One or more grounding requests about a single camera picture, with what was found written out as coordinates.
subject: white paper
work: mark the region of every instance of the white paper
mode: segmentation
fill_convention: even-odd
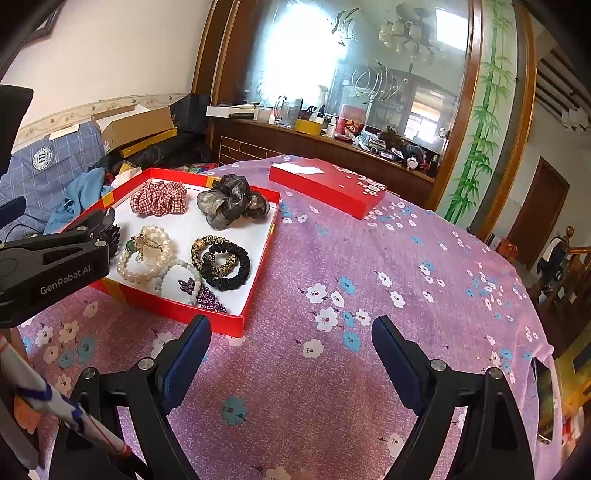
[[[74,124],[70,127],[62,128],[61,130],[58,130],[57,132],[50,133],[49,140],[55,140],[56,138],[63,137],[64,135],[72,134],[74,132],[77,132],[79,129],[80,129],[80,124]]]
[[[106,116],[104,118],[99,118],[98,120],[95,120],[95,123],[99,126],[100,128],[100,133],[105,131],[105,128],[107,128],[109,126],[109,124],[111,122],[114,122],[115,120],[119,120],[121,118],[125,118],[127,116],[133,116],[133,115],[137,115],[138,113],[144,113],[144,112],[149,112],[150,109],[146,108],[142,105],[136,105],[135,108],[129,112],[123,112],[123,113],[119,113],[117,115],[111,115],[111,116]]]
[[[280,168],[281,170],[288,171],[289,173],[296,173],[298,175],[313,175],[314,173],[324,173],[321,169],[317,167],[302,167],[301,165],[297,165],[295,163],[274,163],[274,167]]]

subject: wooden door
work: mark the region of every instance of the wooden door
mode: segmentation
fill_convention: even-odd
[[[552,233],[569,188],[560,173],[540,157],[530,191],[507,237],[519,249],[517,260],[528,270]]]

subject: red box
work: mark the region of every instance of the red box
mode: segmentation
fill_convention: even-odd
[[[85,210],[85,212],[81,216],[88,215],[90,212],[93,212],[98,209],[104,211],[108,207],[116,207],[116,204],[126,199],[134,190],[138,189],[141,185],[144,184],[146,180],[149,179],[179,181],[185,184],[207,188],[211,188],[214,180],[219,180],[218,177],[213,176],[186,173],[175,170],[163,170],[161,168],[149,168],[148,170],[142,172],[140,175],[130,179],[128,182],[124,183],[120,187],[105,195],[93,206]],[[267,190],[255,186],[251,186],[251,188],[253,190],[261,192],[265,196],[265,198],[269,200],[269,202],[279,204],[280,194],[278,192],[273,192],[272,190]],[[201,313],[209,318],[212,325],[212,331],[217,333],[223,333],[225,335],[231,335],[234,337],[241,337],[244,332],[246,313],[250,307],[252,297],[254,294],[254,287],[256,285],[257,280],[259,279],[259,276],[261,275],[261,270],[264,268],[265,265],[265,257],[267,256],[271,236],[275,229],[278,211],[279,208],[275,209],[275,216],[273,217],[271,227],[269,228],[269,233],[267,235],[265,246],[262,251],[262,257],[260,260],[259,268],[256,271],[254,283],[251,287],[250,292],[248,293],[248,298],[240,315],[229,315],[218,312],[211,312],[210,310],[203,310],[197,307],[193,307],[191,305],[187,305],[185,303],[180,303],[174,300],[158,297],[152,293],[139,290],[137,288],[133,288],[129,285],[119,283],[107,277],[92,283],[90,286],[120,301],[137,305],[144,309],[150,310],[151,312],[154,312],[158,315],[162,315],[164,317],[168,317],[183,323],[190,323],[190,321],[193,320],[195,315]]]
[[[282,170],[286,165],[315,167],[324,173],[293,173]],[[386,192],[385,185],[318,158],[299,158],[289,164],[275,164],[269,172],[269,180],[320,200],[360,220],[384,198]]]

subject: clothing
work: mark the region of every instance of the clothing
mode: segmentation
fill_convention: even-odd
[[[90,123],[81,124],[77,132],[55,140],[47,136],[15,152],[8,172],[0,179],[0,204],[22,195],[27,210],[24,216],[0,229],[0,239],[4,240],[17,223],[43,231],[53,209],[63,203],[66,187],[103,155],[100,135]],[[31,233],[18,226],[9,240]]]
[[[95,168],[88,173],[81,173],[68,185],[65,201],[53,210],[43,234],[56,233],[63,229],[84,210],[112,191],[113,188],[104,186],[104,182],[104,168]]]

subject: floral tablecloth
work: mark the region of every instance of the floral tablecloth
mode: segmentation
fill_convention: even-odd
[[[243,174],[281,192],[282,203],[246,335],[213,335],[183,405],[169,416],[199,477],[382,478],[416,420],[372,346],[372,320],[387,314],[430,358],[470,372],[502,368],[521,409],[537,478],[551,478],[559,467],[560,434],[548,446],[535,440],[530,361],[537,356],[554,371],[552,347],[515,270],[465,231],[393,194],[357,220],[270,182],[271,163],[289,160],[207,173]],[[127,369],[156,356],[184,325],[88,287],[20,328],[36,370],[68,394],[86,366],[104,373]],[[559,402],[555,413],[560,432]],[[122,417],[126,440],[139,451],[128,412]],[[464,418],[457,409],[435,479],[447,474]],[[55,419],[41,421],[46,465],[56,431]]]

